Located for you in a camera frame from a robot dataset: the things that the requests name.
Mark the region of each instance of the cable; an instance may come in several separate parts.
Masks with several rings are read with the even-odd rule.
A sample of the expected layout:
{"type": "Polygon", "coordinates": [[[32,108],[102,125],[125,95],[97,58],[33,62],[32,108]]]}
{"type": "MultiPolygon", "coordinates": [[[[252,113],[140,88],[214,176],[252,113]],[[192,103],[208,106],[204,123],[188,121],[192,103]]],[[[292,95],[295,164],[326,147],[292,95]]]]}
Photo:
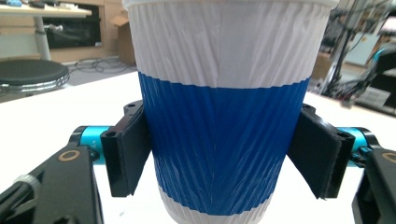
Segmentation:
{"type": "Polygon", "coordinates": [[[7,216],[23,200],[32,193],[32,188],[25,183],[15,183],[0,195],[0,223],[6,220],[7,216]]]}
{"type": "Polygon", "coordinates": [[[337,8],[335,8],[335,9],[334,9],[334,16],[335,16],[335,17],[340,17],[340,16],[346,16],[346,15],[352,15],[352,14],[355,14],[355,13],[365,12],[365,11],[367,11],[367,9],[379,7],[379,6],[381,6],[381,5],[385,4],[385,3],[388,3],[388,2],[389,2],[389,0],[384,0],[384,1],[380,2],[380,3],[374,4],[374,5],[371,5],[371,6],[367,6],[366,8],[361,9],[361,10],[354,10],[354,11],[348,11],[348,10],[346,10],[346,12],[342,12],[342,13],[340,13],[340,14],[335,14],[335,13],[336,13],[336,10],[337,10],[337,8]]]}
{"type": "MultiPolygon", "coordinates": [[[[354,13],[364,12],[364,11],[366,11],[367,9],[370,9],[370,8],[373,8],[373,7],[381,6],[381,5],[383,5],[383,4],[387,3],[387,2],[388,2],[388,1],[382,1],[382,2],[380,2],[380,3],[378,3],[378,4],[375,4],[375,5],[372,5],[372,6],[368,6],[368,7],[364,8],[364,9],[362,9],[362,10],[346,11],[346,12],[343,12],[343,13],[333,13],[331,20],[332,20],[332,21],[335,21],[335,20],[337,20],[337,18],[339,18],[339,17],[341,17],[341,16],[343,16],[343,15],[351,15],[351,14],[354,14],[354,13]]],[[[349,49],[347,52],[350,52],[350,51],[352,51],[354,48],[356,48],[356,47],[359,45],[359,43],[361,42],[361,40],[362,40],[362,38],[364,37],[364,35],[367,34],[368,32],[371,32],[371,31],[375,28],[375,25],[376,25],[379,21],[381,21],[382,18],[383,18],[385,15],[387,15],[388,13],[389,13],[388,11],[383,12],[383,14],[381,15],[381,17],[375,22],[375,24],[373,24],[372,28],[371,28],[369,31],[363,33],[362,36],[361,36],[361,38],[357,41],[357,43],[356,43],[351,49],[349,49]]],[[[345,55],[345,52],[346,52],[347,43],[348,43],[350,37],[352,37],[354,34],[357,33],[357,30],[353,30],[353,29],[348,28],[345,24],[341,23],[340,21],[337,21],[337,23],[338,23],[341,27],[343,27],[343,29],[344,29],[343,32],[346,32],[346,42],[344,43],[344,46],[342,47],[342,51],[341,51],[341,54],[340,54],[340,58],[339,58],[339,60],[338,60],[337,65],[335,66],[334,73],[333,73],[333,78],[332,78],[331,82],[329,83],[329,85],[328,85],[326,91],[323,93],[324,95],[330,96],[330,97],[334,97],[334,95],[339,91],[339,90],[337,89],[337,88],[339,88],[338,81],[341,79],[340,73],[341,73],[342,61],[344,60],[344,55],[345,55]]]]}
{"type": "Polygon", "coordinates": [[[371,29],[368,30],[368,31],[365,31],[365,32],[361,35],[361,37],[359,38],[358,42],[356,42],[356,44],[355,44],[352,48],[350,48],[350,49],[348,50],[348,52],[350,52],[350,51],[352,51],[354,48],[356,48],[356,47],[359,45],[359,43],[361,42],[361,40],[363,39],[363,37],[364,37],[366,34],[370,34],[370,33],[374,30],[374,28],[378,25],[378,23],[379,23],[380,21],[382,21],[382,19],[384,19],[384,17],[386,17],[387,14],[388,14],[388,12],[382,13],[382,15],[378,18],[378,20],[375,21],[375,23],[373,24],[373,26],[371,27],[371,29]]]}
{"type": "Polygon", "coordinates": [[[74,68],[70,68],[69,73],[81,71],[85,73],[118,74],[128,69],[135,69],[135,66],[122,63],[117,58],[92,58],[76,62],[74,68]]]}
{"type": "Polygon", "coordinates": [[[396,52],[396,48],[393,46],[384,46],[377,50],[376,53],[371,57],[373,58],[372,65],[366,72],[361,75],[360,79],[351,80],[342,84],[336,83],[332,86],[331,95],[332,97],[343,100],[350,101],[354,98],[359,98],[366,89],[372,84],[375,77],[378,75],[377,67],[378,60],[381,55],[396,52]]]}
{"type": "Polygon", "coordinates": [[[20,175],[15,179],[14,183],[22,182],[28,184],[32,190],[35,198],[38,198],[41,184],[33,175],[20,175]]]}

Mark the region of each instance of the white paper cup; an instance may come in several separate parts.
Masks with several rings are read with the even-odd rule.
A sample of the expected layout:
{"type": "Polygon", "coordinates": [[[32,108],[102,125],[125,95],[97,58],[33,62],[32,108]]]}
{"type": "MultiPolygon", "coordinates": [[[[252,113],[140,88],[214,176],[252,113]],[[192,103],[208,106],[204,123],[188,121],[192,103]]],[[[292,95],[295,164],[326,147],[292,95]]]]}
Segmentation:
{"type": "Polygon", "coordinates": [[[123,4],[170,216],[258,223],[336,1],[123,4]]]}

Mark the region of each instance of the stool seat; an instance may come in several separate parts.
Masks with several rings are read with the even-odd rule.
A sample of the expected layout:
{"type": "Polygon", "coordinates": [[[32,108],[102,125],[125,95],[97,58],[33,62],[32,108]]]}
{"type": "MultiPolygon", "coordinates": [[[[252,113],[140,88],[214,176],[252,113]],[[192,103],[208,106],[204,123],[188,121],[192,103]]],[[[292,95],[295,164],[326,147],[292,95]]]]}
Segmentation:
{"type": "Polygon", "coordinates": [[[0,92],[36,92],[62,86],[69,79],[69,69],[46,60],[0,62],[0,92]]]}

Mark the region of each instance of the white table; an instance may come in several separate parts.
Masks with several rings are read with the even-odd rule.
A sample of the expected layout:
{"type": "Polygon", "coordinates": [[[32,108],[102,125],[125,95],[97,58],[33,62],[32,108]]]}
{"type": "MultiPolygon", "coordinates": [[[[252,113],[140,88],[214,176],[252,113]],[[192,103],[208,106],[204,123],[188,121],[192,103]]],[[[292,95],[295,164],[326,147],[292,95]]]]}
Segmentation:
{"type": "MultiPolygon", "coordinates": [[[[78,126],[114,125],[123,115],[122,107],[140,99],[137,74],[132,73],[0,104],[0,191],[65,146],[78,126]]],[[[383,147],[396,149],[396,119],[358,107],[342,108],[309,93],[304,101],[332,125],[365,127],[383,147]]],[[[151,156],[134,197],[111,198],[106,168],[96,166],[95,172],[105,223],[175,223],[163,207],[151,156]]],[[[359,168],[348,168],[339,198],[317,200],[286,158],[261,223],[354,223],[351,202],[361,174],[359,168]]]]}
{"type": "Polygon", "coordinates": [[[35,8],[26,5],[22,5],[21,7],[0,5],[0,16],[33,17],[35,21],[34,35],[0,36],[0,58],[22,56],[24,52],[35,52],[37,48],[41,59],[50,60],[50,47],[47,41],[46,31],[44,30],[43,17],[84,18],[90,15],[91,12],[89,10],[79,8],[63,9],[49,6],[35,8]]]}

